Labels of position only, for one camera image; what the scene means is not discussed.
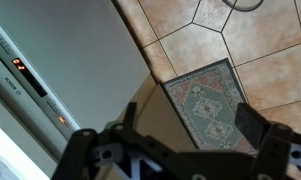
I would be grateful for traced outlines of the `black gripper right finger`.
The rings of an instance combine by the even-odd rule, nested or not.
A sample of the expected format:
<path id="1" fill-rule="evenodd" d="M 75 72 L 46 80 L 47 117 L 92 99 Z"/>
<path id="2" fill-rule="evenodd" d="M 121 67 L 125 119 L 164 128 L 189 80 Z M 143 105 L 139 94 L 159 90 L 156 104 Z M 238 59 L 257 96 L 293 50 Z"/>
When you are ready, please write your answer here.
<path id="1" fill-rule="evenodd" d="M 237 106 L 235 125 L 257 150 L 249 175 L 254 180 L 292 180 L 288 165 L 301 172 L 301 134 L 269 121 L 247 103 Z"/>

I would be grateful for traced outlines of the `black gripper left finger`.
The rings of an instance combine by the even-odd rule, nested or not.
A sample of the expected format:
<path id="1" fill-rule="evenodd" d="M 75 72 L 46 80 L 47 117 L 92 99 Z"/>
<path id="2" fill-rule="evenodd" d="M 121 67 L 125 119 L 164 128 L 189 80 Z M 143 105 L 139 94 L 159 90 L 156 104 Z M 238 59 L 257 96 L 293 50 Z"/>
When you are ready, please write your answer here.
<path id="1" fill-rule="evenodd" d="M 52 180 L 93 180 L 102 167 L 115 164 L 127 177 L 132 177 L 132 160 L 123 141 L 115 134 L 116 126 L 133 127 L 137 103 L 130 102 L 123 123 L 114 123 L 97 133 L 94 129 L 75 131 L 52 175 Z"/>

